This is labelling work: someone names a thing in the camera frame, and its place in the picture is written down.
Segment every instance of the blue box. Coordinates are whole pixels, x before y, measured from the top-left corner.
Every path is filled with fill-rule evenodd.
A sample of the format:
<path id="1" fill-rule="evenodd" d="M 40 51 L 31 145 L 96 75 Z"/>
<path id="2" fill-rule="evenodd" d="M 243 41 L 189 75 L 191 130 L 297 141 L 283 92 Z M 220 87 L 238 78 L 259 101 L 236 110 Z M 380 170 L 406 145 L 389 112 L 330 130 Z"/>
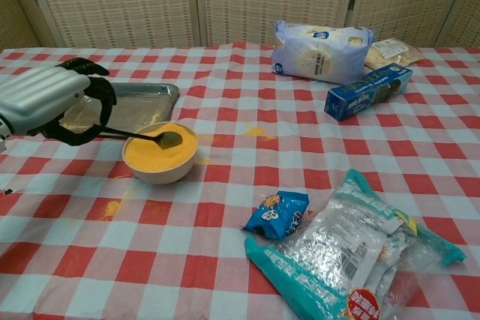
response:
<path id="1" fill-rule="evenodd" d="M 330 89 L 325 111 L 342 121 L 369 106 L 403 93 L 411 77 L 410 69 L 395 63 L 373 70 L 356 82 Z"/>

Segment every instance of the baking tray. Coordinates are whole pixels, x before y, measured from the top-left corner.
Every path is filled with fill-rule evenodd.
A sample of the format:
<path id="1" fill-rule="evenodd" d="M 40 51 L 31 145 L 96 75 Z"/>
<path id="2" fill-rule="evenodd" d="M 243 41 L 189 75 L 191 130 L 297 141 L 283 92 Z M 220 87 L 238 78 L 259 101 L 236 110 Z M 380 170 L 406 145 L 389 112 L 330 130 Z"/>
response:
<path id="1" fill-rule="evenodd" d="M 141 127 L 168 121 L 179 98 L 179 88 L 172 84 L 112 83 L 117 105 L 112 109 L 109 127 L 135 132 Z M 84 97 L 65 112 L 61 125 L 81 133 L 97 124 L 101 110 L 100 101 Z"/>

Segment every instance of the cornmeal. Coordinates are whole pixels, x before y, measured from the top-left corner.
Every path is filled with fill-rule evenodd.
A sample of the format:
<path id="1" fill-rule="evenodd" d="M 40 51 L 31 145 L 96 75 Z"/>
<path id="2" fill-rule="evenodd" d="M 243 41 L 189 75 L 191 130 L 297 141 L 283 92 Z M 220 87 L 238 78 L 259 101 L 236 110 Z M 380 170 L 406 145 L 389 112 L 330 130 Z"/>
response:
<path id="1" fill-rule="evenodd" d="M 167 123 L 155 131 L 144 133 L 156 136 L 165 131 L 175 131 L 183 139 L 182 144 L 162 149 L 151 140 L 133 139 L 125 149 L 128 165 L 141 172 L 163 172 L 175 168 L 187 161 L 197 149 L 197 138 L 184 127 Z"/>

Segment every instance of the table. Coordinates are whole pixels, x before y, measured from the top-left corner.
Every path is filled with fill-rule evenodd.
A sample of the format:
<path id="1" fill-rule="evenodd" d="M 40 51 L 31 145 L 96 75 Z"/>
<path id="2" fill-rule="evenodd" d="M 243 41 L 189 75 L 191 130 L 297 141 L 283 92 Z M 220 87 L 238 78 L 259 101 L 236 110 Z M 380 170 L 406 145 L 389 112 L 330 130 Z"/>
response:
<path id="1" fill-rule="evenodd" d="M 171 82 L 172 119 L 199 134 L 176 184 L 132 178 L 122 142 L 41 136 L 0 154 L 0 318 L 295 319 L 245 258 L 241 227 L 263 197 L 323 206 L 353 167 L 387 202 L 468 258 L 429 279 L 402 319 L 480 319 L 480 49 L 421 49 L 405 95 L 339 124 L 331 85 L 270 71 L 272 48 L 14 49 L 0 79 L 75 55 L 115 82 Z"/>

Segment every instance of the plastic bag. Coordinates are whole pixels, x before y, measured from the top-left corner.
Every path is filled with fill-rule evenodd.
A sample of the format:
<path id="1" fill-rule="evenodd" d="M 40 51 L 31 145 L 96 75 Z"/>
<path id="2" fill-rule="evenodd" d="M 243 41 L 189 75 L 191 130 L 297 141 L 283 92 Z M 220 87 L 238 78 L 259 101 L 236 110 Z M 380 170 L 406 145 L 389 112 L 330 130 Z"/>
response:
<path id="1" fill-rule="evenodd" d="M 353 169 L 301 231 L 269 246 L 252 237 L 244 245 L 298 317 L 309 320 L 398 319 L 430 267 L 466 257 L 382 201 Z"/>
<path id="2" fill-rule="evenodd" d="M 268 239 L 281 239 L 292 234 L 307 210 L 308 195 L 278 191 L 267 196 L 252 214 L 245 229 L 264 234 Z"/>
<path id="3" fill-rule="evenodd" d="M 365 64 L 375 70 L 390 63 L 406 67 L 422 59 L 425 57 L 413 46 L 398 39 L 386 39 L 372 44 Z"/>
<path id="4" fill-rule="evenodd" d="M 374 41 L 367 28 L 329 28 L 287 24 L 274 27 L 277 46 L 271 57 L 275 73 L 347 84 L 363 76 L 365 57 Z"/>

